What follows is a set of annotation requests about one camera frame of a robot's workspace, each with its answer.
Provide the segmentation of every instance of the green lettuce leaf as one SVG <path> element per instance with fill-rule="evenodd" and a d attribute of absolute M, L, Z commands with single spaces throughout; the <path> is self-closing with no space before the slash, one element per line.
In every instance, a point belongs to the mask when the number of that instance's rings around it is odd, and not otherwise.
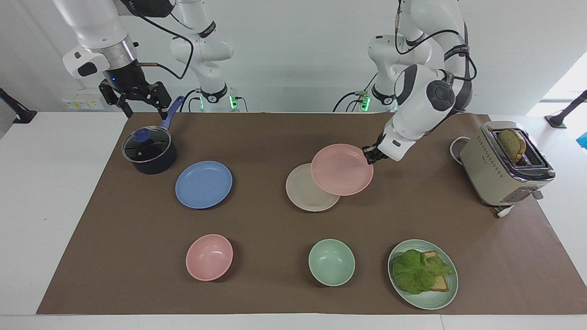
<path fill-rule="evenodd" d="M 453 273 L 439 257 L 426 258 L 424 253 L 408 250 L 393 259 L 393 274 L 398 286 L 411 294 L 428 291 L 436 276 Z"/>

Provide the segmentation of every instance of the green plate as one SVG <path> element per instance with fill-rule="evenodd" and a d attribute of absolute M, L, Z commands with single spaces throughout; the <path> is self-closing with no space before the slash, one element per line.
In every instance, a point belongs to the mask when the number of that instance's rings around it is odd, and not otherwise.
<path fill-rule="evenodd" d="M 435 292 L 435 291 L 426 291 L 422 292 L 421 294 L 413 295 L 406 291 L 400 289 L 400 287 L 396 283 L 396 279 L 393 276 L 392 271 L 392 261 L 398 255 L 403 254 L 407 250 L 417 250 L 420 252 L 426 251 L 436 251 L 438 252 L 438 256 L 453 269 L 454 274 L 449 274 L 445 276 L 446 284 L 448 285 L 448 292 Z M 397 293 L 407 302 L 410 304 L 421 308 L 421 309 L 440 309 L 445 307 L 446 305 L 450 304 L 453 301 L 454 297 L 457 295 L 458 291 L 458 275 L 457 269 L 454 267 L 453 261 L 448 257 L 448 255 L 438 246 L 423 240 L 407 240 L 403 241 L 400 244 L 396 245 L 393 248 L 392 253 L 389 255 L 389 259 L 387 260 L 387 272 L 389 273 L 389 280 L 391 280 L 393 287 L 396 289 Z"/>
<path fill-rule="evenodd" d="M 337 287 L 353 277 L 355 256 L 345 243 L 328 238 L 312 247 L 308 265 L 318 282 L 329 287 Z"/>

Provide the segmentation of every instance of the bread slice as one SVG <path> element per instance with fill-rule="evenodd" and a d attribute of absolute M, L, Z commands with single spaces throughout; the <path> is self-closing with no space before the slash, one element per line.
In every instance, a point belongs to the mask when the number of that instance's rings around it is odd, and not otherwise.
<path fill-rule="evenodd" d="M 512 129 L 504 129 L 497 134 L 497 140 L 504 149 L 505 154 L 514 161 L 519 162 L 526 152 L 526 140 L 520 133 Z"/>
<path fill-rule="evenodd" d="M 438 252 L 424 252 L 424 257 L 426 257 L 426 259 L 431 257 L 438 257 Z M 448 292 L 448 284 L 446 283 L 446 279 L 444 278 L 444 276 L 436 276 L 436 278 L 434 279 L 434 284 L 430 288 L 430 291 Z"/>

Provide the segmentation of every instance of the black stand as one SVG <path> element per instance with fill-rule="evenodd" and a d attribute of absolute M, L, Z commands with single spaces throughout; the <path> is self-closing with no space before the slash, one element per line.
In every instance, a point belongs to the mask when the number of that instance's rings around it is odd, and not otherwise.
<path fill-rule="evenodd" d="M 587 100 L 587 90 L 583 92 L 583 94 L 579 95 L 571 104 L 565 108 L 561 113 L 556 116 L 545 116 L 544 119 L 550 124 L 551 127 L 556 129 L 566 129 L 565 124 L 562 123 L 565 120 L 565 117 L 571 113 L 571 111 L 575 110 L 581 103 Z"/>
<path fill-rule="evenodd" d="M 33 120 L 36 111 L 29 110 L 12 96 L 8 95 L 2 88 L 0 88 L 0 98 L 8 104 L 8 106 L 16 113 L 16 119 L 12 121 L 14 124 L 28 124 Z"/>

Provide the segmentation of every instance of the pink bowl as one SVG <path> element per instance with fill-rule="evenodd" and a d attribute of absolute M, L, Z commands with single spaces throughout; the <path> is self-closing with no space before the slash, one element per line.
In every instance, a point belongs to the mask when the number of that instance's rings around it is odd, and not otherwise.
<path fill-rule="evenodd" d="M 373 178 L 363 150 L 350 144 L 331 144 L 312 160 L 312 177 L 327 193 L 349 196 L 365 189 Z"/>
<path fill-rule="evenodd" d="M 192 243 L 185 256 L 185 266 L 192 277 L 213 281 L 224 275 L 232 263 L 232 245 L 224 237 L 209 234 Z"/>

